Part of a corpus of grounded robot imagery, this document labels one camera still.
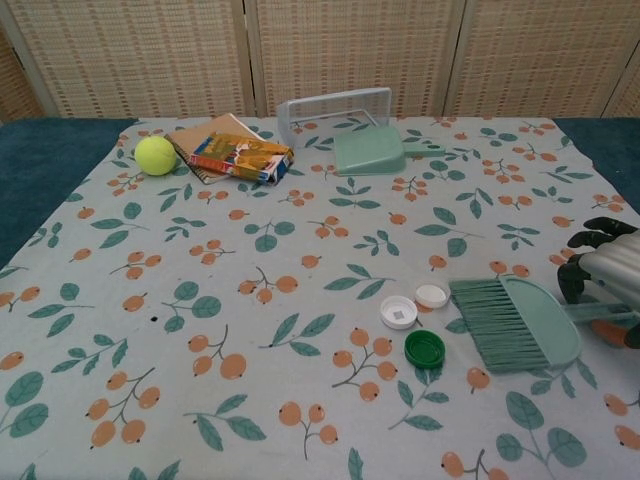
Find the teal carpet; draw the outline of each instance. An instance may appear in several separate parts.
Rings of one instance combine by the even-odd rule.
[[[0,127],[0,266],[135,122],[45,118]],[[640,212],[640,119],[557,119],[598,172]]]

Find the brush bristles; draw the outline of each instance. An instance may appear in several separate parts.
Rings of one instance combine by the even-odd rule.
[[[449,286],[487,369],[503,373],[549,366],[500,280],[460,280]]]

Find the green brush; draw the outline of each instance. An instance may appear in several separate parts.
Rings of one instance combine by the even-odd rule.
[[[541,286],[511,276],[449,286],[482,360],[494,373],[566,365],[582,350],[574,323],[635,316],[624,304],[562,306]]]

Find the bottle cap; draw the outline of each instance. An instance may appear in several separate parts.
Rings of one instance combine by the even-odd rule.
[[[403,330],[413,326],[418,318],[418,308],[410,298],[393,295],[383,300],[380,316],[387,327]]]
[[[404,355],[418,368],[438,368],[444,362],[444,342],[433,332],[417,330],[404,341]]]
[[[450,296],[451,290],[448,285],[431,280],[429,283],[420,285],[415,294],[416,301],[429,308],[443,307],[449,301]]]

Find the book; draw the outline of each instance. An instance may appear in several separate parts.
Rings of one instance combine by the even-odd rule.
[[[253,137],[214,132],[191,154],[189,163],[275,185],[293,163],[293,150]]]
[[[178,155],[184,160],[191,171],[204,183],[210,185],[212,183],[224,180],[229,175],[225,173],[207,170],[202,167],[191,165],[189,159],[191,154],[202,144],[211,132],[223,132],[236,135],[246,135],[257,140],[263,140],[258,134],[253,132],[249,127],[236,118],[232,113],[227,113],[216,118],[212,118],[208,122],[196,125],[195,127],[176,130],[167,133],[165,138],[171,142]]]

